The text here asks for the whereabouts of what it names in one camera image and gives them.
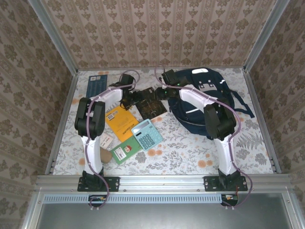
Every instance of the blue booklet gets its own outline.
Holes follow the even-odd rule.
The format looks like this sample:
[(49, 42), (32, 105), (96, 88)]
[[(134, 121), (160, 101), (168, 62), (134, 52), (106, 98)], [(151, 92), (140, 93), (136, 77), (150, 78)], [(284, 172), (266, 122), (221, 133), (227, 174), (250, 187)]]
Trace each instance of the blue booklet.
[(107, 75), (93, 75), (89, 77), (87, 86), (87, 98), (94, 97), (103, 91), (107, 87)]

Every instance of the backpack strap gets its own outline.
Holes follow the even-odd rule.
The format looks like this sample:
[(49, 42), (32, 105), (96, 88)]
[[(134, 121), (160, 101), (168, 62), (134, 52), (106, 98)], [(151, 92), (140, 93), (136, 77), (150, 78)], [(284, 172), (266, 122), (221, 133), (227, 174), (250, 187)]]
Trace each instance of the backpack strap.
[(237, 112), (242, 112), (242, 113), (244, 113), (244, 114), (246, 114), (246, 115), (249, 115), (251, 118), (254, 118), (255, 116), (254, 116), (253, 112), (251, 111), (250, 107), (248, 106), (248, 104), (246, 104), (246, 103), (244, 102), (244, 100), (243, 100), (242, 97), (238, 94), (238, 92), (237, 92), (237, 91), (233, 91), (233, 90), (231, 90), (231, 89), (230, 89), (230, 92), (236, 97), (236, 99), (238, 99), (238, 101), (240, 102), (240, 104), (243, 105), (243, 106), (246, 108), (246, 110), (241, 109), (241, 108), (235, 108), (234, 110), (237, 111)]

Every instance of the yellow book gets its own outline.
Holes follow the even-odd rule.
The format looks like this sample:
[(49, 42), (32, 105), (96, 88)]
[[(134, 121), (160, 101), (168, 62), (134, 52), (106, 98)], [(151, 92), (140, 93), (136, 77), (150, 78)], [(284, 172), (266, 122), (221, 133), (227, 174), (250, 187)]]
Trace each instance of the yellow book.
[(131, 129), (139, 122), (135, 117), (120, 106), (106, 113), (106, 123), (121, 142), (133, 136)]

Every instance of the green booklet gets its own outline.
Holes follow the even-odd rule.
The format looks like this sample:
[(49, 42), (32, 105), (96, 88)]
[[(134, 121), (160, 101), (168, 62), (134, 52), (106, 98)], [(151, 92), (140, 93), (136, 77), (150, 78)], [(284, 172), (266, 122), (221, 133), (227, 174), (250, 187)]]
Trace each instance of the green booklet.
[(128, 138), (123, 143), (116, 146), (110, 152), (112, 153), (115, 161), (120, 165), (125, 162), (128, 158), (133, 156), (135, 153), (142, 149), (137, 139), (134, 136)]

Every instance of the metal strip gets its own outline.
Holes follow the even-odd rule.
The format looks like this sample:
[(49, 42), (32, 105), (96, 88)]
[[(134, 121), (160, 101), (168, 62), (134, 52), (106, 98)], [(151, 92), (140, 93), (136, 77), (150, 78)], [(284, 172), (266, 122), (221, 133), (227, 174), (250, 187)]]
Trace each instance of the metal strip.
[(47, 168), (46, 168), (46, 171), (45, 171), (46, 175), (50, 174), (52, 164), (56, 160), (58, 152), (59, 152), (59, 148), (61, 146), (61, 140), (62, 140), (62, 136), (63, 136), (64, 130), (65, 130), (65, 127), (66, 127), (71, 103), (72, 103), (74, 92), (75, 92), (75, 89), (76, 89), (76, 86), (77, 86), (77, 81), (78, 81), (77, 76), (72, 78), (72, 82), (71, 82), (70, 89), (69, 89), (69, 92), (68, 92), (68, 95), (67, 95), (66, 103), (65, 103), (65, 106), (63, 107), (63, 111), (62, 111), (62, 114), (61, 114), (61, 120), (59, 122), (59, 126), (58, 126), (57, 133), (56, 133), (56, 136), (55, 136), (55, 139), (54, 139), (54, 142), (53, 142), (53, 146), (52, 146), (52, 150), (51, 150), (51, 153), (50, 153)]
[[(188, 69), (191, 68), (199, 68), (200, 66), (187, 66)], [(228, 68), (243, 68), (241, 65), (233, 65), (233, 66), (207, 66), (210, 69), (228, 69)], [(155, 67), (124, 67), (122, 68), (79, 68), (78, 71), (126, 71), (126, 70), (154, 70)], [(165, 66), (165, 69), (186, 69), (186, 67), (181, 67), (181, 66)]]
[(288, 5), (289, 0), (278, 0), (276, 1), (263, 29), (258, 36), (251, 52), (244, 63), (245, 71), (250, 72), (251, 68), (253, 67), (256, 59), (258, 58), (259, 54), (261, 53), (263, 47), (265, 46), (267, 40), (269, 39), (273, 29), (275, 28), (277, 22), (279, 21), (280, 17), (282, 16), (286, 6)]
[[(119, 176), (118, 194), (201, 194), (204, 190), (203, 177), (196, 176)], [(288, 174), (252, 174), (253, 193), (283, 193), (292, 191)], [(79, 194), (77, 185), (79, 175), (38, 176), (35, 192), (45, 194)], [(87, 192), (86, 194), (105, 194), (105, 192)]]
[[(43, 204), (85, 203), (88, 204), (89, 194), (46, 194)], [(221, 194), (110, 194), (107, 204), (190, 204), (190, 203), (221, 203)]]
[(282, 196), (292, 228), (304, 229), (304, 216), (300, 209), (299, 202), (296, 200), (295, 193), (287, 191), (283, 193)]
[(249, 94), (250, 94), (250, 97), (251, 97), (251, 100), (253, 103), (253, 107), (255, 110), (256, 118), (257, 118), (257, 121), (261, 128), (261, 132), (262, 132), (262, 136), (264, 139), (264, 143), (266, 145), (267, 152), (268, 152), (269, 156), (272, 157), (272, 159), (273, 159), (276, 172), (281, 173), (282, 171), (280, 168), (280, 164), (278, 163), (277, 156), (275, 154), (275, 149), (273, 148), (273, 145), (271, 142), (271, 138), (270, 138), (270, 135), (269, 135), (269, 132), (267, 129), (267, 125), (266, 125), (266, 122), (265, 122), (265, 119), (263, 116), (262, 109), (259, 105), (259, 102), (258, 102), (258, 99), (256, 96), (256, 92), (255, 92), (255, 89), (254, 89), (254, 86), (253, 86), (253, 83), (252, 83), (252, 80), (250, 77), (250, 73), (245, 72), (245, 70), (243, 70), (243, 72), (244, 72), (244, 79), (246, 80), (246, 84), (247, 84)]
[(44, 29), (47, 31), (52, 42), (54, 43), (57, 51), (60, 53), (63, 61), (65, 61), (68, 69), (70, 70), (72, 76), (76, 76), (77, 65), (71, 57), (68, 49), (66, 48), (64, 42), (61, 39), (60, 34), (53, 25), (52, 20), (48, 16), (42, 2), (40, 0), (29, 0), (31, 6), (33, 7), (35, 13), (37, 14), (39, 20), (41, 21)]
[(32, 195), (22, 229), (36, 229), (41, 213), (43, 197), (43, 193), (34, 193)]

